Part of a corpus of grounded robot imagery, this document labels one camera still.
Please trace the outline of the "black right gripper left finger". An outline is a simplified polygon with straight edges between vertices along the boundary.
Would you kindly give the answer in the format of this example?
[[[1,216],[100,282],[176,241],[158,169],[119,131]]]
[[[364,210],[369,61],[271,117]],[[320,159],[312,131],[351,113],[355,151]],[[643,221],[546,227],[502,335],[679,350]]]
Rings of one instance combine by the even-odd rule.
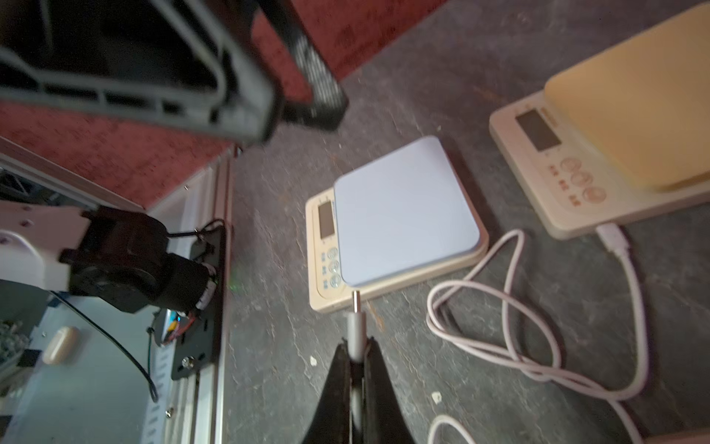
[[[348,343],[343,340],[336,347],[303,444],[351,442],[351,382]]]

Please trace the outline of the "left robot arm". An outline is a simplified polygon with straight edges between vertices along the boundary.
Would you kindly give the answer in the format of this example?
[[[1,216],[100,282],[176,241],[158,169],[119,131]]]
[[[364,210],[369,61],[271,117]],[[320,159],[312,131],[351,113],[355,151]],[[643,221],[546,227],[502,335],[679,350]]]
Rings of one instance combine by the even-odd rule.
[[[288,1],[5,1],[1,96],[244,145],[282,122],[334,131],[348,108]],[[145,214],[61,207],[9,231],[4,277],[125,313],[199,313],[216,270],[170,238]]]

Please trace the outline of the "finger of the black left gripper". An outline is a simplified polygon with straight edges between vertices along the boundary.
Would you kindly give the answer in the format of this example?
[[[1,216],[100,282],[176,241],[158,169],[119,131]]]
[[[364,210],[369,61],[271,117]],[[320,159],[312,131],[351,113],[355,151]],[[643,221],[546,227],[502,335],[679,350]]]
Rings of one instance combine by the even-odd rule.
[[[292,3],[261,0],[258,5],[312,91],[309,102],[288,99],[284,103],[282,119],[306,128],[335,131],[345,117],[349,99],[315,47]]]

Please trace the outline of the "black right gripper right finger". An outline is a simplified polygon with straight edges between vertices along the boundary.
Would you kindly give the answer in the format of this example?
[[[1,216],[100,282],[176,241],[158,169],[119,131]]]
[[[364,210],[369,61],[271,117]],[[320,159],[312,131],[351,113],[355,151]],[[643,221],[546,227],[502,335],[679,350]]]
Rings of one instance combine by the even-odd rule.
[[[371,338],[364,355],[363,443],[414,443],[403,417],[378,342]]]

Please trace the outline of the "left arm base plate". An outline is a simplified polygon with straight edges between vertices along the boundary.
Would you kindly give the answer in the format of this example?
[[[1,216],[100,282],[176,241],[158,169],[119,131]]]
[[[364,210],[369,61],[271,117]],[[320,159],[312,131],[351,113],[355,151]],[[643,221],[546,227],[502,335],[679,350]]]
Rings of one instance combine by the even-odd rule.
[[[227,223],[214,219],[199,229],[190,245],[190,260],[207,275],[204,291],[194,309],[183,317],[175,345],[171,379],[186,379],[214,364],[220,354],[225,271],[227,264]]]

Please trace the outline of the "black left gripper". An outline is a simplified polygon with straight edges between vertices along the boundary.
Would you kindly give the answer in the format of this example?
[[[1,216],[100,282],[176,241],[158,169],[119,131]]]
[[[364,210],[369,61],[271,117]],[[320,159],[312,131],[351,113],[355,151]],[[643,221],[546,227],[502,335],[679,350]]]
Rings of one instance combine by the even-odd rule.
[[[5,1],[5,101],[258,144],[283,104],[251,41],[254,3]]]

